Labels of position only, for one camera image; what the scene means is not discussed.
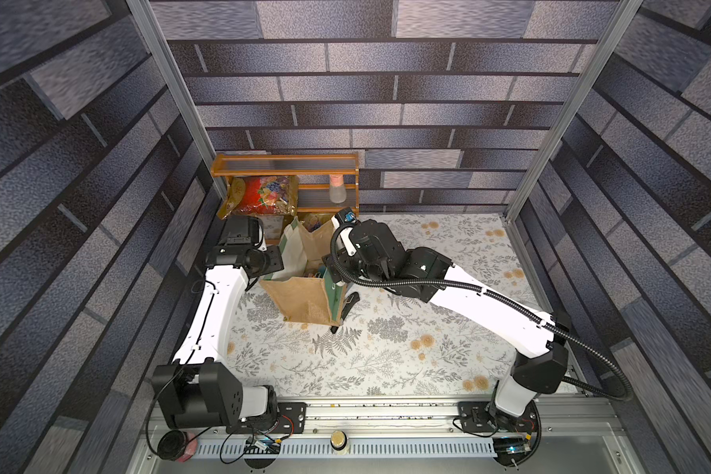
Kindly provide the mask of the dark grey yellow knife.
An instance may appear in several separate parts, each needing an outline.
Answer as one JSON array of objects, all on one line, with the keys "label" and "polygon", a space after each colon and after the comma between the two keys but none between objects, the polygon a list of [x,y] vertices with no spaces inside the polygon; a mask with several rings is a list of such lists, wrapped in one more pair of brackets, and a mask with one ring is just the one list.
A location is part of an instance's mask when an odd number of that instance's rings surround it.
[{"label": "dark grey yellow knife", "polygon": [[344,294],[343,297],[334,306],[334,319],[330,326],[330,333],[336,334],[346,318],[349,316],[354,307],[361,301],[361,295],[358,292]]}]

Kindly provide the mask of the burlap green Christmas tote bag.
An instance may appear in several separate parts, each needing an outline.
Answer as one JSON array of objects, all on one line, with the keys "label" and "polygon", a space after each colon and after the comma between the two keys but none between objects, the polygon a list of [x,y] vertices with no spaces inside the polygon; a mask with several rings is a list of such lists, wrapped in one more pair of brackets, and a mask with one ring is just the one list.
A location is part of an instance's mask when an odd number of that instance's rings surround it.
[{"label": "burlap green Christmas tote bag", "polygon": [[284,268],[260,281],[284,321],[330,327],[343,324],[347,286],[334,282],[324,263],[334,230],[329,221],[310,232],[298,219],[284,229],[278,245]]}]

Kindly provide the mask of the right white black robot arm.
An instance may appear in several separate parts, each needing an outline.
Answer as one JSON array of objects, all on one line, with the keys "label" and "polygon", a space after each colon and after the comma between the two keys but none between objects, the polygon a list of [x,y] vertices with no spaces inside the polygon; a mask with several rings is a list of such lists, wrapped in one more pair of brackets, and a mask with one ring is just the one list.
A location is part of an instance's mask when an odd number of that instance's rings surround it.
[{"label": "right white black robot arm", "polygon": [[[436,250],[404,248],[386,224],[361,221],[348,207],[336,213],[332,223],[325,264],[335,282],[382,288],[450,310],[515,349],[515,361],[486,408],[494,432],[534,433],[539,427],[535,398],[554,393],[563,383],[613,401],[632,399],[633,388],[621,368],[575,337],[567,321],[492,290]],[[568,344],[602,363],[620,382],[620,393],[568,377]]]}]

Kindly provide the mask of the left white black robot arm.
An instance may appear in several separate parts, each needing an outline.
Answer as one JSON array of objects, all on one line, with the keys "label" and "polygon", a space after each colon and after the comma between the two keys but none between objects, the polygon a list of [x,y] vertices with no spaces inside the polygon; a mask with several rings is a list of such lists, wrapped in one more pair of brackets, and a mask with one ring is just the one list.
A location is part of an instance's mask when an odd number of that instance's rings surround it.
[{"label": "left white black robot arm", "polygon": [[205,259],[201,299],[189,332],[171,363],[152,376],[155,401],[169,429],[208,427],[260,430],[276,426],[278,401],[270,385],[247,386],[228,368],[228,332],[243,295],[263,276],[284,268],[277,246],[265,242],[257,217],[225,222]]}]

